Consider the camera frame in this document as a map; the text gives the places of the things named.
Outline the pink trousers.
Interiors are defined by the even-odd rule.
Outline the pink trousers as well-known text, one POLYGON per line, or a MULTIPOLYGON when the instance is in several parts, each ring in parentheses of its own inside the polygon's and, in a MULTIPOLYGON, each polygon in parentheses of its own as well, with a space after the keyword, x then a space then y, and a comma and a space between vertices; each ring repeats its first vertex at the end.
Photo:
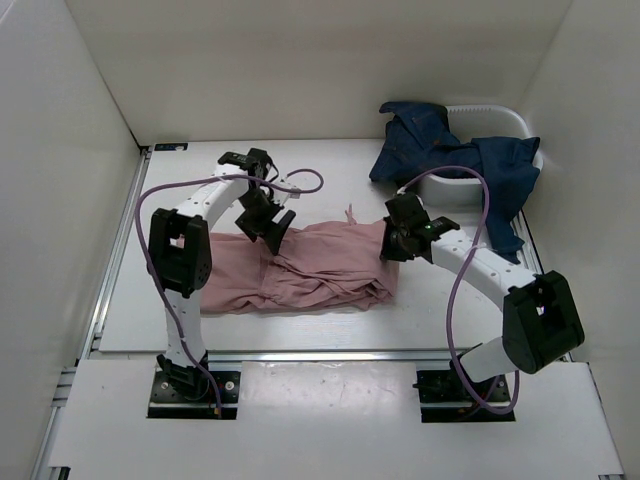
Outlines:
POLYGON ((241 234, 212 233, 213 268, 201 290, 203 315, 368 310, 391 302, 399 264, 380 258, 385 222, 361 223, 350 209, 344 221, 287 231, 279 253, 241 234))

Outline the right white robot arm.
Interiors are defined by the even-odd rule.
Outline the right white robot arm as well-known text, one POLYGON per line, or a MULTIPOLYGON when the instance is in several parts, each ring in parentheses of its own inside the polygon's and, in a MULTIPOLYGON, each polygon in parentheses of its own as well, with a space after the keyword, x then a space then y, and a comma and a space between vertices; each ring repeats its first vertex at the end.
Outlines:
POLYGON ((384 260, 424 259, 456 275, 492 301, 502 314, 499 337, 452 363, 449 387, 460 399, 480 393, 486 380, 515 372, 533 375, 582 345, 585 332, 568 280, 556 271, 538 274, 473 242, 446 217, 432 219, 413 193, 386 202, 381 249, 384 260))

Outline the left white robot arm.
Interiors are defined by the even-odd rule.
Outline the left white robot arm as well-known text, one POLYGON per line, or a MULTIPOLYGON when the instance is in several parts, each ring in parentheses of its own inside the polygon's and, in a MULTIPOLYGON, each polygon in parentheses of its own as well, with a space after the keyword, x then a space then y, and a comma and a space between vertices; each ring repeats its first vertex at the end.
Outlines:
POLYGON ((233 203, 243 212, 236 225, 252 242, 262 239, 277 254, 295 218, 284 209, 291 185, 271 185, 275 169, 264 150, 225 153, 211 182, 173 209, 157 209, 151 216, 147 266, 165 307, 167 349, 158 365, 167 382, 188 400, 198 400, 217 389, 208 372, 208 354, 201 332, 201 290, 213 269, 211 227, 233 203))

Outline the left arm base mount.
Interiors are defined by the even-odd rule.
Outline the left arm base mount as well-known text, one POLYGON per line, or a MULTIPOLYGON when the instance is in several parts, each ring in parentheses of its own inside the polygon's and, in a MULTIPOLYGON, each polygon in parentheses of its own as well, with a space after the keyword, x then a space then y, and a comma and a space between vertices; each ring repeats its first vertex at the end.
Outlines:
POLYGON ((235 420, 241 386, 240 371, 210 371, 174 365, 163 355, 149 395, 147 417, 152 419, 235 420))

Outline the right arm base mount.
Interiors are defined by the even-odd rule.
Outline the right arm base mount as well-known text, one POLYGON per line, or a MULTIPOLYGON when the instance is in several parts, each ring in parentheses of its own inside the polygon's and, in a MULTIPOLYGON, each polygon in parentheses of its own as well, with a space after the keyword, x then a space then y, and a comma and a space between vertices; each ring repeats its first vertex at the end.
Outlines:
POLYGON ((417 390, 423 424, 504 423, 516 420, 514 412, 496 414, 482 408, 464 389, 453 370, 418 370, 417 390))

